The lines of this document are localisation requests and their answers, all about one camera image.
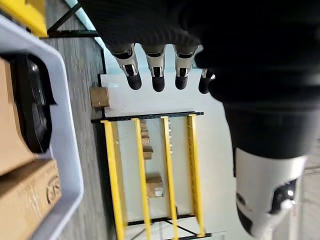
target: small cardboard box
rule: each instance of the small cardboard box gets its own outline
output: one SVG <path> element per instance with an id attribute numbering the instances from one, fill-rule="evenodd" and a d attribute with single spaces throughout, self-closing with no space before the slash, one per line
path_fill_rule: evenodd
<path id="1" fill-rule="evenodd" d="M 93 108 L 109 107 L 109 95 L 106 87 L 90 87 L 90 98 Z"/>
<path id="2" fill-rule="evenodd" d="M 22 137 L 10 64 L 2 58 L 0 58 L 0 133 L 0 176 L 37 158 Z"/>
<path id="3" fill-rule="evenodd" d="M 147 128 L 146 120 L 140 120 L 140 127 L 141 127 L 141 129 L 146 129 Z"/>
<path id="4" fill-rule="evenodd" d="M 148 198 L 161 198 L 164 196 L 164 184 L 160 174 L 146 176 L 146 195 Z"/>
<path id="5" fill-rule="evenodd" d="M 149 137 L 149 130 L 141 129 L 141 137 Z"/>
<path id="6" fill-rule="evenodd" d="M 145 160 L 150 160 L 152 158 L 152 153 L 154 152 L 152 146 L 143 146 L 143 158 Z"/>
<path id="7" fill-rule="evenodd" d="M 141 142 L 143 146 L 148 146 L 150 143 L 150 137 L 144 136 L 143 138 L 141 138 Z"/>
<path id="8" fill-rule="evenodd" d="M 29 239 L 60 198 L 54 159 L 35 160 L 0 176 L 1 239 Z"/>

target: metal shelf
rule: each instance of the metal shelf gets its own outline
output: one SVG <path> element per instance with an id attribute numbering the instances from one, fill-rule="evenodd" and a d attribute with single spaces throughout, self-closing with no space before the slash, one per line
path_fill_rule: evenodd
<path id="1" fill-rule="evenodd" d="M 146 233 L 147 240 L 151 240 L 151 225 L 155 222 L 166 222 L 173 227 L 174 240 L 191 240 L 198 238 L 207 238 L 211 233 L 206 233 L 203 210 L 202 210 L 202 197 L 200 189 L 200 177 L 198 167 L 198 147 L 197 147 L 197 133 L 196 133 L 196 116 L 203 115 L 203 112 L 171 112 L 171 113 L 158 113 L 158 114 L 145 114 L 135 116 L 116 116 L 106 117 L 93 120 L 93 123 L 102 123 L 105 128 L 107 157 L 109 164 L 111 194 L 113 201 L 113 210 L 115 218 L 115 227 L 118 240 L 125 240 L 125 230 L 127 226 L 144 224 L 145 229 L 142 232 Z M 185 117 L 187 118 L 187 144 L 188 144 L 188 163 L 190 170 L 190 188 L 192 192 L 192 209 L 193 212 L 185 215 L 178 215 L 178 210 L 175 201 L 175 185 L 173 178 L 172 166 L 172 153 L 170 141 L 170 120 L 169 117 Z M 142 119 L 161 119 L 163 122 L 164 131 L 164 146 L 165 146 L 165 164 L 168 182 L 168 195 L 170 216 L 150 219 L 150 210 L 147 197 L 147 182 L 145 171 L 145 159 L 143 155 L 143 145 L 141 136 L 140 120 Z M 134 121 L 135 136 L 137 144 L 137 155 L 139 162 L 139 176 L 141 186 L 141 199 L 143 209 L 143 221 L 127 222 L 126 208 L 125 208 L 125 193 L 123 189 L 122 166 L 121 166 L 121 153 L 119 148 L 119 137 L 117 121 Z M 200 232 L 195 233 L 178 225 L 178 219 L 196 217 L 200 227 Z M 178 229 L 191 234 L 191 236 L 179 237 Z"/>

